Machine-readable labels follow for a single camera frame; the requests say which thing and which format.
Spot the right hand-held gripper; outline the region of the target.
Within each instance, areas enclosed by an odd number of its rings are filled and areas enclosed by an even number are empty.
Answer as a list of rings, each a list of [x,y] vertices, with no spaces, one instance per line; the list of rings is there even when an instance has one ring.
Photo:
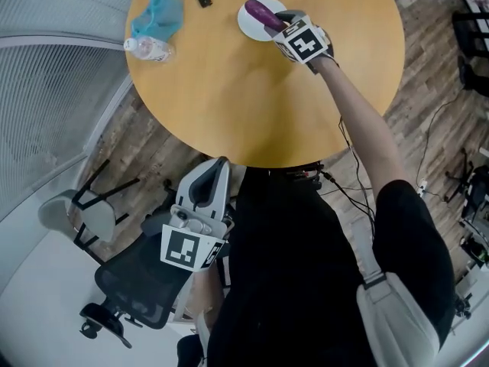
[[[328,34],[314,24],[308,14],[300,10],[285,10],[275,15],[286,27],[282,31],[266,27],[266,32],[286,58],[307,65],[314,74],[317,74],[312,65],[315,58],[326,57],[335,61]]]

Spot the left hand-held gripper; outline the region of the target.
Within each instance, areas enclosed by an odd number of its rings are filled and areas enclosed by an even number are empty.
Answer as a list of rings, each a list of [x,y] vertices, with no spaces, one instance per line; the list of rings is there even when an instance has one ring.
[[[178,204],[170,208],[170,220],[162,225],[160,260],[191,272],[207,270],[227,243],[234,220],[225,214],[231,167],[227,158],[202,162],[181,181]],[[181,206],[210,205],[212,210]]]

